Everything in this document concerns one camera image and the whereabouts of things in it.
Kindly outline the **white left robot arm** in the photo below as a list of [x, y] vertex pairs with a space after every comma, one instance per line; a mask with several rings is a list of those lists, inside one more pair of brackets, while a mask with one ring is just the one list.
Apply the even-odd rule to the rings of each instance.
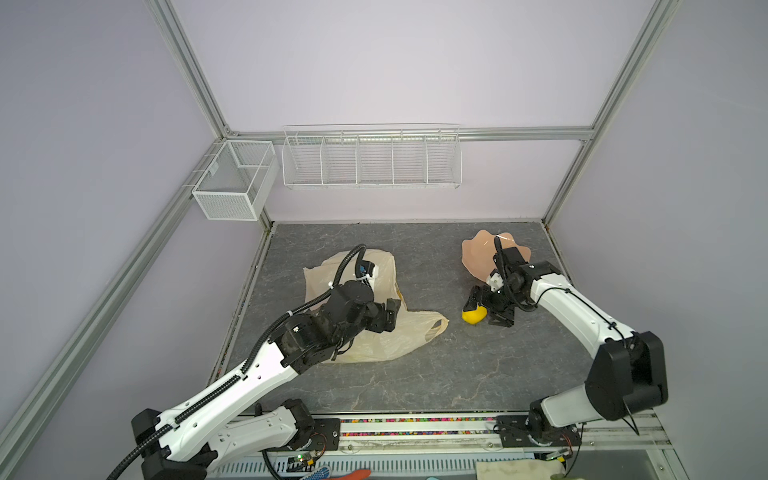
[[345, 352], [361, 332], [393, 331], [400, 306], [393, 298], [375, 302], [367, 281], [350, 280], [287, 311], [222, 378], [173, 408], [137, 414], [132, 420], [136, 446], [110, 478], [119, 478], [140, 459], [146, 479], [204, 479], [252, 452], [309, 445], [315, 421], [298, 399], [249, 420], [238, 417], [268, 393]]

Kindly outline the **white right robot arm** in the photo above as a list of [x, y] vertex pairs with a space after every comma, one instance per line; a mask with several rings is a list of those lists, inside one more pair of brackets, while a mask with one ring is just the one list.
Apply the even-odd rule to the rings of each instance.
[[531, 261], [527, 250], [499, 236], [481, 247], [464, 242], [462, 263], [479, 282], [462, 310], [466, 323], [510, 327], [517, 312], [544, 309], [592, 359], [582, 385], [531, 403], [524, 428], [534, 444], [550, 445], [565, 430], [597, 420], [632, 425], [634, 414], [668, 401], [662, 340], [607, 314], [554, 264]]

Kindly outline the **yellow lemon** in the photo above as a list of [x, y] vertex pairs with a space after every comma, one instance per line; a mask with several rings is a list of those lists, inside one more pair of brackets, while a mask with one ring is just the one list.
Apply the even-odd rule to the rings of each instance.
[[473, 309], [464, 309], [461, 316], [462, 320], [467, 324], [476, 325], [488, 316], [488, 311], [484, 306], [477, 305]]

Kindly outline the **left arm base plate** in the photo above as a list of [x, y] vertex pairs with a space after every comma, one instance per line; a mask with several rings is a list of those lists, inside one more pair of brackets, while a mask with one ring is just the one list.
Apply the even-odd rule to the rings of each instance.
[[313, 424], [300, 429], [281, 451], [337, 451], [341, 440], [341, 419], [338, 417], [314, 417]]

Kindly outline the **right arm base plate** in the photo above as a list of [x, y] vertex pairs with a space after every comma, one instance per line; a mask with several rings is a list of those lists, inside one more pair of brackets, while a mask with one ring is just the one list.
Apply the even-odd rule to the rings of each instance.
[[580, 430], [575, 425], [553, 427], [537, 414], [499, 415], [492, 431], [500, 437], [505, 448], [576, 448], [582, 443]]

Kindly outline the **cream plastic bag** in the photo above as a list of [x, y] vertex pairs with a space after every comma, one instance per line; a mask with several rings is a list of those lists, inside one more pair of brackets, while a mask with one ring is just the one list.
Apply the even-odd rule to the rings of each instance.
[[[339, 252], [313, 268], [303, 268], [305, 301], [326, 291], [333, 280], [337, 267], [347, 255]], [[397, 269], [394, 256], [384, 250], [370, 249], [364, 260], [375, 265], [373, 281], [375, 302], [386, 303], [388, 299], [400, 300], [401, 305], [392, 332], [373, 333], [363, 331], [355, 337], [352, 347], [335, 360], [338, 364], [385, 362], [401, 358], [427, 345], [443, 334], [449, 320], [435, 311], [410, 311], [397, 284]]]

